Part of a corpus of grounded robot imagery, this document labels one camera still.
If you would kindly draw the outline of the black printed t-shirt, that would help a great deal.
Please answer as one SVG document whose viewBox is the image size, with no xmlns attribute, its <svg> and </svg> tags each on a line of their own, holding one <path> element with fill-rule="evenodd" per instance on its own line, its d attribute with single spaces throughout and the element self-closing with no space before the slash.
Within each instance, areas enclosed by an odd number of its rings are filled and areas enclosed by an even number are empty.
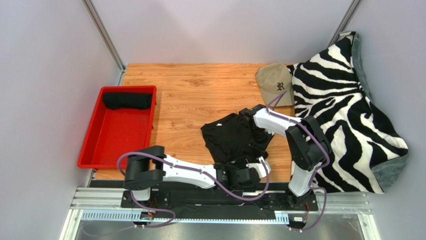
<svg viewBox="0 0 426 240">
<path fill-rule="evenodd" d="M 258 142 L 253 133 L 240 122 L 240 116 L 231 113 L 201 128 L 205 146 L 216 164 L 257 163 L 267 157 L 266 149 L 274 135 L 266 132 Z"/>
</svg>

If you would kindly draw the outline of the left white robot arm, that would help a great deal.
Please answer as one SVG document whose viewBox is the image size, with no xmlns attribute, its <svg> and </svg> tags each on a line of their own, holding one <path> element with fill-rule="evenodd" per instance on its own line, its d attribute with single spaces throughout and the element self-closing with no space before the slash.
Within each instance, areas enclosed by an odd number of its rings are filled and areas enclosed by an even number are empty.
<svg viewBox="0 0 426 240">
<path fill-rule="evenodd" d="M 121 155 L 116 163 L 124 176 L 124 189 L 135 201 L 147 201 L 152 188 L 161 182 L 184 183 L 201 189 L 219 187 L 228 195 L 242 201 L 259 200 L 263 190 L 255 197 L 242 197 L 232 193 L 233 186 L 243 188 L 247 181 L 257 185 L 261 178 L 269 178 L 271 168 L 263 157 L 248 163 L 243 169 L 233 166 L 195 164 L 172 157 L 160 145 L 147 147 Z"/>
</svg>

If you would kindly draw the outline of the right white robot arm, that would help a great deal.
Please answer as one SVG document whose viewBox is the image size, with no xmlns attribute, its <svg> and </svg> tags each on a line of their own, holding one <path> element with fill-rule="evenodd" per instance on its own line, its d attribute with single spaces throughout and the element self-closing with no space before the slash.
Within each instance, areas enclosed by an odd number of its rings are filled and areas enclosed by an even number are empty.
<svg viewBox="0 0 426 240">
<path fill-rule="evenodd" d="M 244 108 L 238 117 L 253 136 L 250 146 L 263 157 L 274 134 L 286 137 L 295 163 L 288 189 L 295 197 L 302 197 L 312 190 L 316 172 L 330 163 L 332 152 L 329 140 L 314 117 L 291 117 L 261 104 Z"/>
</svg>

